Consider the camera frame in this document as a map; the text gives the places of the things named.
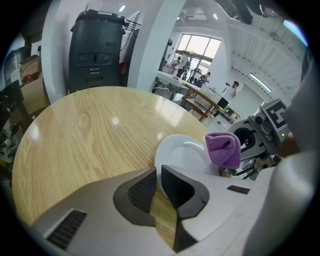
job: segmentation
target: person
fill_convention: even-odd
[[[229,102],[233,100],[233,98],[236,97],[237,95],[237,87],[239,86],[239,83],[237,81],[234,81],[232,86],[227,86],[223,91],[222,91],[222,98],[218,101],[217,105],[219,105],[222,109],[224,109]],[[219,111],[216,110],[215,114],[211,116],[213,119],[214,117],[217,117],[219,115]]]
[[[184,71],[185,71],[184,67],[187,64],[187,62],[188,62],[188,57],[186,55],[186,52],[183,50],[181,52],[181,64],[179,66],[178,73],[176,75],[178,78],[181,78],[181,75],[184,73]]]
[[[195,83],[195,85],[201,88],[204,83],[208,82],[210,75],[211,75],[210,72],[202,75],[200,79]]]

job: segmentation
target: black vent grille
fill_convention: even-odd
[[[47,240],[65,250],[84,221],[86,213],[78,210],[71,211],[65,219],[49,235]]]

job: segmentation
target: ceiling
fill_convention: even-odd
[[[252,25],[247,25],[226,18],[226,14],[214,1],[186,0],[176,25],[199,25],[221,30],[224,41],[228,41],[225,45],[229,47],[229,68],[256,83],[249,76],[253,73],[271,90],[268,92],[260,86],[272,100],[290,100],[300,86],[306,46],[283,25],[283,19],[264,18],[253,12],[251,15]],[[274,32],[272,37],[269,36],[270,32]]]

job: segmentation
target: wooden tabletop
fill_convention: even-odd
[[[72,93],[44,110],[18,147],[12,174],[14,202],[27,224],[80,187],[154,166],[167,136],[191,136],[203,145],[208,130],[179,105],[126,87]],[[173,245],[176,212],[161,189],[151,205],[156,228]]]

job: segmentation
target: purple towel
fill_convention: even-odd
[[[205,137],[211,161],[218,167],[237,169],[240,166],[240,141],[231,132],[213,132]]]

